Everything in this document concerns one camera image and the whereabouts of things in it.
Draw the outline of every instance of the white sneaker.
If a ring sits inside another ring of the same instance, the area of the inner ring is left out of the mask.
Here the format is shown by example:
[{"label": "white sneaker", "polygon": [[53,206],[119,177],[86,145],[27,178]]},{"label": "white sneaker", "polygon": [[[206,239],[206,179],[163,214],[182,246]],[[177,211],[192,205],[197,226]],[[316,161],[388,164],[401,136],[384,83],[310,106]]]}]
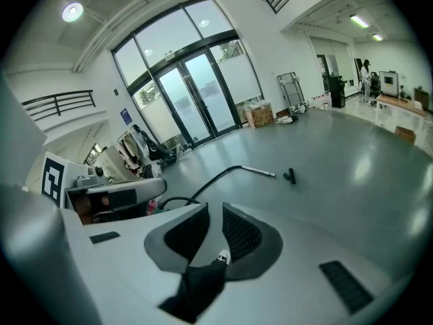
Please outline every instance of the white sneaker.
[{"label": "white sneaker", "polygon": [[223,250],[223,251],[219,252],[218,257],[216,257],[215,260],[223,261],[227,265],[230,265],[230,260],[231,260],[230,252],[226,251],[226,250]]}]

